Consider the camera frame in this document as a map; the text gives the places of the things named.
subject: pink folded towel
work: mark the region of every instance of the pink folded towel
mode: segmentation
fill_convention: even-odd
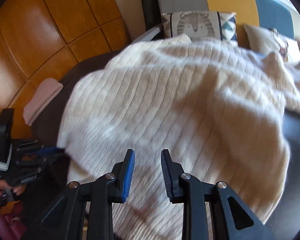
[[[53,78],[47,78],[38,86],[34,96],[23,109],[23,119],[29,126],[62,90],[63,85]]]

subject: cat print pillow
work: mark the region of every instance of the cat print pillow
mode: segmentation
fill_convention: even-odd
[[[166,38],[185,33],[192,41],[211,37],[238,46],[235,12],[188,11],[162,14],[161,17]]]

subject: white knit blanket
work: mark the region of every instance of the white knit blanket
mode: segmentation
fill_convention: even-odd
[[[289,144],[284,109],[300,113],[294,83],[276,53],[253,52],[187,36],[130,45],[75,86],[58,146],[80,183],[136,153],[127,203],[114,204],[123,239],[181,239],[182,205],[171,204],[162,149],[199,180],[223,180],[265,222],[284,188]]]

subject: white pillow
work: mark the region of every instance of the white pillow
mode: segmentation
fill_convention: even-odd
[[[283,58],[286,67],[295,67],[300,62],[300,51],[297,41],[277,32],[276,29],[244,24],[251,50],[268,55],[277,51]]]

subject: headboard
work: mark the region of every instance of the headboard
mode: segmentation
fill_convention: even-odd
[[[45,78],[130,43],[115,0],[6,0],[0,8],[0,112],[15,108],[12,137],[30,138],[24,106]]]
[[[207,0],[210,11],[237,12],[236,32],[239,46],[249,48],[243,23],[276,28],[279,33],[294,39],[292,16],[289,10],[276,0]]]

